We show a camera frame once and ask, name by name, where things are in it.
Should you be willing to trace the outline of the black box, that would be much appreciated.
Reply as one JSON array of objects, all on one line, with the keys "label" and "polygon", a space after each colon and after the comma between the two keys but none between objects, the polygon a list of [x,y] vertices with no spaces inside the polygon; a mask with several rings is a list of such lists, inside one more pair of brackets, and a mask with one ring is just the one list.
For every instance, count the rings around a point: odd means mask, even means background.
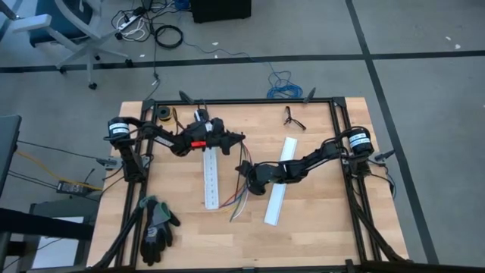
[{"label": "black box", "polygon": [[189,0],[195,23],[246,19],[252,15],[252,0]]}]

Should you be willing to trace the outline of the white slotted cable duct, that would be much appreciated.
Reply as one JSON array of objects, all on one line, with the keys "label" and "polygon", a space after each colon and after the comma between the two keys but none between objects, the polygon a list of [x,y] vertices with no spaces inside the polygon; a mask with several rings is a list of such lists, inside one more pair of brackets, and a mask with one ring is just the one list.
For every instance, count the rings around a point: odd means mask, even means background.
[{"label": "white slotted cable duct", "polygon": [[219,208],[217,149],[207,148],[203,153],[205,208],[215,210]]}]

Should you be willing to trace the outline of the white blue office chair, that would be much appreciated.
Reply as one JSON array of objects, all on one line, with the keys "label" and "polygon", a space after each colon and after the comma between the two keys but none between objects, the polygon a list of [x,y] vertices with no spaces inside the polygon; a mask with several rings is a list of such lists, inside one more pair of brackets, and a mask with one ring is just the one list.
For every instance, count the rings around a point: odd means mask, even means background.
[{"label": "white blue office chair", "polygon": [[30,45],[54,42],[70,50],[70,55],[55,65],[61,74],[67,65],[80,58],[86,59],[88,87],[95,90],[92,78],[94,64],[101,54],[123,58],[127,67],[133,66],[128,55],[104,49],[102,45],[117,32],[116,29],[102,34],[98,25],[102,19],[103,0],[38,0],[36,14],[31,17],[15,17],[14,33],[26,32]]}]

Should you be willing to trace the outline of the white power strip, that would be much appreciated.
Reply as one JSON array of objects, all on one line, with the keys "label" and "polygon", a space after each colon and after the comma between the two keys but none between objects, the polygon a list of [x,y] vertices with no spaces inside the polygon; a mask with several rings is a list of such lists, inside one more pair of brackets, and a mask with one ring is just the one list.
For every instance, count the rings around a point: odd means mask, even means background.
[{"label": "white power strip", "polygon": [[124,20],[124,18],[121,17],[120,20],[117,22],[116,29],[121,32],[129,27],[131,24],[136,22],[138,19],[140,19],[140,15],[132,15],[128,20]]}]

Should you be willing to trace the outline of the white duct cover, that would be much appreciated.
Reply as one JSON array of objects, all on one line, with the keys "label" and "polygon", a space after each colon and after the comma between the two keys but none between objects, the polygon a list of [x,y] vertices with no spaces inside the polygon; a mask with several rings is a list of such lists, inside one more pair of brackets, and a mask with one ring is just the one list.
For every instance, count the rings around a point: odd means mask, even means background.
[{"label": "white duct cover", "polygon": [[[296,151],[297,139],[292,137],[286,137],[283,149],[280,154],[280,160],[286,161],[293,159]],[[268,207],[264,217],[264,223],[272,226],[276,226],[280,217],[280,212],[283,206],[283,200],[286,193],[286,184],[274,184]]]}]

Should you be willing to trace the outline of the dark grey desk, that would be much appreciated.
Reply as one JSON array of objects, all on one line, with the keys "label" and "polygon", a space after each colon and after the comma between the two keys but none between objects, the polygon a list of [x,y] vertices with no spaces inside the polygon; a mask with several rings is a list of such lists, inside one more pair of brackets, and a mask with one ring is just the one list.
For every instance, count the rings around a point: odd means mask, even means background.
[{"label": "dark grey desk", "polygon": [[0,196],[17,146],[21,121],[20,115],[0,116]]}]

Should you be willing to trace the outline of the black power adapter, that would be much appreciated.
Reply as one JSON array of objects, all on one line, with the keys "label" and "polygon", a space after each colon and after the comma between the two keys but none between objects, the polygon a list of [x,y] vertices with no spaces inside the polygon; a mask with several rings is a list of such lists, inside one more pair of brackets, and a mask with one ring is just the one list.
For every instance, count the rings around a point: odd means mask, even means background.
[{"label": "black power adapter", "polygon": [[92,190],[87,187],[87,184],[72,184],[64,180],[60,180],[56,188],[56,193],[70,194],[75,196],[87,196],[91,192]]}]

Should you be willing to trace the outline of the black eyeglasses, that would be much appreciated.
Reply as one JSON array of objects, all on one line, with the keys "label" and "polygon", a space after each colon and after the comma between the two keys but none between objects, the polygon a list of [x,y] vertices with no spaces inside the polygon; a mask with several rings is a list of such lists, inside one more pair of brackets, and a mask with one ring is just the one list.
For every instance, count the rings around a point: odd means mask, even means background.
[{"label": "black eyeglasses", "polygon": [[294,123],[298,127],[300,127],[303,131],[307,130],[307,127],[303,123],[301,123],[300,121],[298,121],[292,116],[291,108],[289,106],[285,107],[285,113],[286,113],[286,119],[283,123],[284,125]]}]

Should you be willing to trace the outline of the grey metal cart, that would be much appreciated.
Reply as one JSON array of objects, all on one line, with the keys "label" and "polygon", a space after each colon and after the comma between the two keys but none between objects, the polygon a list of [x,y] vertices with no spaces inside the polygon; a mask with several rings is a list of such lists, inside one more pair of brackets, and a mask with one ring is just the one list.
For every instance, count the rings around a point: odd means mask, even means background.
[{"label": "grey metal cart", "polygon": [[[98,201],[73,198],[32,204],[31,215],[58,218],[93,225]],[[86,264],[89,242],[41,235],[26,235],[26,255],[19,261],[18,273],[62,273]]]}]

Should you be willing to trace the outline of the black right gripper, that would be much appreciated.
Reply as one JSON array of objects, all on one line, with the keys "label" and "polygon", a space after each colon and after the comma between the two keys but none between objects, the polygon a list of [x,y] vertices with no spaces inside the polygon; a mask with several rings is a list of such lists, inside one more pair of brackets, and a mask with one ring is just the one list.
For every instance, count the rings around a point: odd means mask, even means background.
[{"label": "black right gripper", "polygon": [[[253,164],[243,160],[235,170],[239,174],[248,174],[253,168]],[[247,188],[254,195],[264,195],[265,185],[269,183],[281,184],[286,176],[286,171],[282,165],[258,165],[254,168],[254,177],[246,178]]]}]

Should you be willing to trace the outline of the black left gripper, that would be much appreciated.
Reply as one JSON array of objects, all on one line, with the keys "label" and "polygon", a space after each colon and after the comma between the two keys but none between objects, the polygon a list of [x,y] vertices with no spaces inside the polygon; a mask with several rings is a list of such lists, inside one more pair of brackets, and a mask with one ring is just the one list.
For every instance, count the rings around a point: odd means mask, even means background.
[{"label": "black left gripper", "polygon": [[190,124],[190,149],[202,149],[215,147],[216,139],[222,139],[222,153],[230,154],[230,148],[244,140],[243,133],[235,133],[226,129],[224,121],[213,118],[212,122],[194,122]]}]

